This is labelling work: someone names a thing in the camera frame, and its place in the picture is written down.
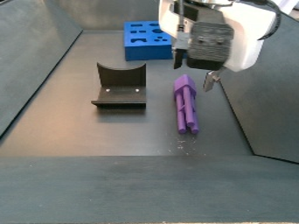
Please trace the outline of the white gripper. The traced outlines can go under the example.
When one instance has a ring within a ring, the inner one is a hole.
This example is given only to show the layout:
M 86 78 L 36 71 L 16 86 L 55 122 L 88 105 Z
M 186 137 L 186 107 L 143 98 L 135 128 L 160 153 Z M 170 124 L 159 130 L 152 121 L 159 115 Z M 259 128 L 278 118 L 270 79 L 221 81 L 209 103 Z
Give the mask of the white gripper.
M 269 0 L 160 0 L 159 25 L 174 37 L 174 66 L 187 66 L 189 40 L 193 25 L 202 21 L 229 24 L 234 29 L 230 56 L 218 71 L 209 71 L 206 92 L 221 81 L 227 69 L 238 72 L 254 66 L 265 40 L 277 32 L 277 5 Z

